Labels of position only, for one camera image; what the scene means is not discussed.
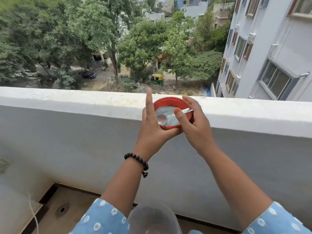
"black bead bracelet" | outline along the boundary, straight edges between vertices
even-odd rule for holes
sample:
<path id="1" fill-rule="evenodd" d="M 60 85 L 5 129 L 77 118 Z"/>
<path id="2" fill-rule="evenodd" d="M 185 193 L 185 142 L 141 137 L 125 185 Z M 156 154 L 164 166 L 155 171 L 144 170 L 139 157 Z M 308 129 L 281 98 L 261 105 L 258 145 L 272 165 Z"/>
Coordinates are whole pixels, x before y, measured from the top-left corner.
<path id="1" fill-rule="evenodd" d="M 143 165 L 144 169 L 143 169 L 142 175 L 143 175 L 143 178 L 147 177 L 148 173 L 145 173 L 144 171 L 147 171 L 149 169 L 148 164 L 145 161 L 143 161 L 143 159 L 140 156 L 138 156 L 134 153 L 126 153 L 124 155 L 124 159 L 127 159 L 129 157 L 134 158 L 135 160 L 137 160 L 139 163 L 141 163 Z"/>

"drain cover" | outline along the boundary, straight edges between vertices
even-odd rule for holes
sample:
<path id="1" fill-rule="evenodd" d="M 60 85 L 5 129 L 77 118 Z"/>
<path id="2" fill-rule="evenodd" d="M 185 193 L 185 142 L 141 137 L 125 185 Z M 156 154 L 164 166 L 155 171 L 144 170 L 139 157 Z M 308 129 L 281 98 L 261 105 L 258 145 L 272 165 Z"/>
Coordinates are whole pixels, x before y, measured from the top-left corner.
<path id="1" fill-rule="evenodd" d="M 69 203 L 66 202 L 65 204 L 62 204 L 60 207 L 57 208 L 55 212 L 55 216 L 56 217 L 64 216 L 64 214 L 67 213 L 68 209 L 69 209 Z"/>

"auto rickshaw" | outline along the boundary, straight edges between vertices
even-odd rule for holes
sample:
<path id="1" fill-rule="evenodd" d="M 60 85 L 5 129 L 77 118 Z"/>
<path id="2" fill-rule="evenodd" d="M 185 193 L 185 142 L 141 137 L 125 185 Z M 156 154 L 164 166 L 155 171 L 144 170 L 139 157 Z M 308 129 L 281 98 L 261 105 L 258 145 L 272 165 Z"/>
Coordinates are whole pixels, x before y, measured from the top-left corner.
<path id="1" fill-rule="evenodd" d="M 163 77 L 161 74 L 152 74 L 151 81 L 154 81 L 157 84 L 162 84 L 163 83 Z"/>

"bowl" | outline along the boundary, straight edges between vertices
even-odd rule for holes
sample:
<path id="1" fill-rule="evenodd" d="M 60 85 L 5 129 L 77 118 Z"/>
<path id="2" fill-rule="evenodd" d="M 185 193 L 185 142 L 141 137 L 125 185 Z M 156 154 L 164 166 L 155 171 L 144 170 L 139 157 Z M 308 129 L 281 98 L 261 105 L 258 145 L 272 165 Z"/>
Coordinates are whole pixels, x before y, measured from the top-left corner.
<path id="1" fill-rule="evenodd" d="M 155 101 L 153 104 L 154 104 L 154 110 L 155 111 L 158 108 L 164 107 L 164 106 L 173 106 L 176 108 L 180 108 L 181 110 L 191 107 L 187 101 L 184 101 L 183 99 L 176 98 L 176 97 L 161 98 L 161 99 L 158 99 L 157 101 Z M 188 120 L 191 121 L 192 117 L 193 117 L 193 111 L 186 113 L 186 116 L 187 116 Z M 169 130 L 172 128 L 181 127 L 181 125 L 179 124 L 179 125 L 174 125 L 174 126 L 160 126 L 160 127 L 164 130 Z"/>

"metal spoon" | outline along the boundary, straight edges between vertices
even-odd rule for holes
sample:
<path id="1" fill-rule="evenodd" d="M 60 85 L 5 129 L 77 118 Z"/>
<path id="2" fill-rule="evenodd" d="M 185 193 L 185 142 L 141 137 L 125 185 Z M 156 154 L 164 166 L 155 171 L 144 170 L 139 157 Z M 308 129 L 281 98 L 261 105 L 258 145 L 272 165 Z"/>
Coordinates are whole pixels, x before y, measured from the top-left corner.
<path id="1" fill-rule="evenodd" d="M 193 111 L 193 109 L 191 109 L 191 108 L 186 108 L 186 109 L 182 110 L 183 113 L 188 113 L 188 112 L 191 112 L 191 111 Z M 170 118 L 170 117 L 175 117 L 175 114 L 173 113 L 173 114 L 170 114 L 169 116 L 166 116 L 164 114 L 159 114 L 157 116 L 158 124 L 161 125 L 161 126 L 165 125 L 167 123 L 167 121 L 168 121 L 168 118 Z"/>

